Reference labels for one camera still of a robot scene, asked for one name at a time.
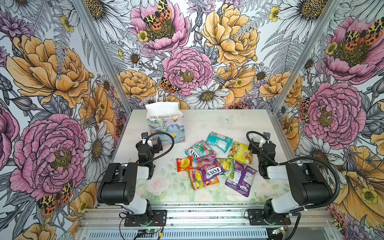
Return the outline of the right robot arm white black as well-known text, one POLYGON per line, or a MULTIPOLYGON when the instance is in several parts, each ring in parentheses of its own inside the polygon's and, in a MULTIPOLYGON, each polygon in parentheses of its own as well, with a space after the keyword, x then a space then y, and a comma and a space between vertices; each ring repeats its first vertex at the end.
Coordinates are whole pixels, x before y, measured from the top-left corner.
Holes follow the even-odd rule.
POLYGON ((259 173, 265 180, 288 181, 288 193, 269 199, 262 211, 263 220, 272 225, 289 215, 331 204, 341 189, 340 177, 327 162, 317 157, 304 156, 283 163, 275 161, 276 145, 270 138, 256 131, 246 134, 249 150, 258 157, 259 173))

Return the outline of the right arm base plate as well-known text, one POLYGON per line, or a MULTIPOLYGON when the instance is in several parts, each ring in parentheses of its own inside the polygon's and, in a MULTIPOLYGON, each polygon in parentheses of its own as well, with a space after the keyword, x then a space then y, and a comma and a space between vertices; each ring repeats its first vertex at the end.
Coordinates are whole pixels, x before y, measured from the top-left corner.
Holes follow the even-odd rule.
POLYGON ((262 209, 248 209, 244 214, 251 226, 291 225, 290 217, 286 214, 265 213, 262 209))

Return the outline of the purple Fox's candy packet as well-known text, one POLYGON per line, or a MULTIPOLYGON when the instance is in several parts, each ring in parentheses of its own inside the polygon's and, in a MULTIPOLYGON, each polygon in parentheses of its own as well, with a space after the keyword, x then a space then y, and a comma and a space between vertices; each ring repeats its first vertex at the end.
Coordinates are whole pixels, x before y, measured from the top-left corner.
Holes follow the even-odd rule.
POLYGON ((195 162, 197 163, 198 168, 202 173, 202 178, 204 181, 208 181, 212 178, 224 174, 224 169, 220 165, 216 155, 202 156, 195 159, 195 162))

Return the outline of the floral paper gift bag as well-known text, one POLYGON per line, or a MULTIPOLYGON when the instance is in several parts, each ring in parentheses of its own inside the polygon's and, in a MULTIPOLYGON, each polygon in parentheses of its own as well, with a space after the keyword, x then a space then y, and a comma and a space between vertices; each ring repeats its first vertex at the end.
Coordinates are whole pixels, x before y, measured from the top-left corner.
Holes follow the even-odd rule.
POLYGON ((155 101, 146 105, 146 110, 146 119, 152 134, 170 134, 175 143, 186 141, 185 121, 180 103, 171 102, 164 90, 158 90, 155 101))

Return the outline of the yellow corn chips packet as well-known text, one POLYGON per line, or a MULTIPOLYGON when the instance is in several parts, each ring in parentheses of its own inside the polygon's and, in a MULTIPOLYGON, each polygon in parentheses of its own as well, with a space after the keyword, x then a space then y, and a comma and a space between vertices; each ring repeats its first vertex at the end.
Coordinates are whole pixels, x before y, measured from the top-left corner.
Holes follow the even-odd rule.
POLYGON ((249 146, 234 141, 228 153, 228 158, 250 166, 253 163, 253 153, 248 148, 249 146))

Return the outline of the large purple snack packet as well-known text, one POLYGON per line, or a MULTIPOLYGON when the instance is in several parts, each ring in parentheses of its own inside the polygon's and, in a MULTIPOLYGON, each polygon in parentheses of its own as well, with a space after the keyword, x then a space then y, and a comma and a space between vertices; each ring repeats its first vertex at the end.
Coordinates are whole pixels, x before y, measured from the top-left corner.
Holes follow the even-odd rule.
POLYGON ((234 176, 228 178, 225 185, 244 197, 249 197, 251 187, 257 171, 253 168, 235 161, 234 176))

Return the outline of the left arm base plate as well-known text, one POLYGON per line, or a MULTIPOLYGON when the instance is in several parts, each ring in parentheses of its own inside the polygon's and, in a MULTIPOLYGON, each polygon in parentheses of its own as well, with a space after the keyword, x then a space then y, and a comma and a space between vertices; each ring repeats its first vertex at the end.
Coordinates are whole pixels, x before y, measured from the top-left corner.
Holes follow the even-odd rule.
POLYGON ((125 218, 125 227, 164 227, 167 222, 167 210, 152 210, 142 215, 131 215, 125 218))

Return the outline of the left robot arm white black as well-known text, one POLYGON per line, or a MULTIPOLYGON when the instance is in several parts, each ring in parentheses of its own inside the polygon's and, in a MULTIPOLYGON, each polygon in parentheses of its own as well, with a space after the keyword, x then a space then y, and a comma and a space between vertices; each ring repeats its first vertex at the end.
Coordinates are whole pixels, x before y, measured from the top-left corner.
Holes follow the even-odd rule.
POLYGON ((136 194, 136 183, 153 177, 155 154, 163 150, 159 137, 142 133, 142 140, 136 144, 138 161, 127 164, 109 164, 97 192, 99 203, 120 206, 129 214, 151 217, 152 206, 136 194))

